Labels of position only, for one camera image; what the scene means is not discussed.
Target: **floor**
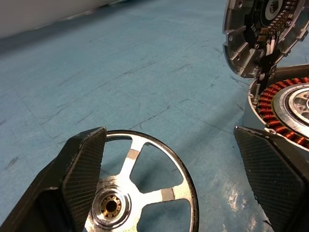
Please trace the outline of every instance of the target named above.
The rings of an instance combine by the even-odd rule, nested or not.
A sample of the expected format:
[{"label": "floor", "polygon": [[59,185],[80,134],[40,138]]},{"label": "floor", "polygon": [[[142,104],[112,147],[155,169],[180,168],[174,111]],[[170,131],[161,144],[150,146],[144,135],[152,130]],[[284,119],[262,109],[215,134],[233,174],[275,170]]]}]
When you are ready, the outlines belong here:
[{"label": "floor", "polygon": [[[0,223],[73,135],[98,126],[169,145],[198,193],[200,231],[271,232],[233,136],[248,84],[222,52],[225,1],[131,0],[0,41]],[[306,63],[308,40],[281,65]],[[102,176],[130,144],[106,144]],[[142,192],[181,182],[154,148],[132,181]],[[188,231],[187,202],[146,207],[139,231]]]}]

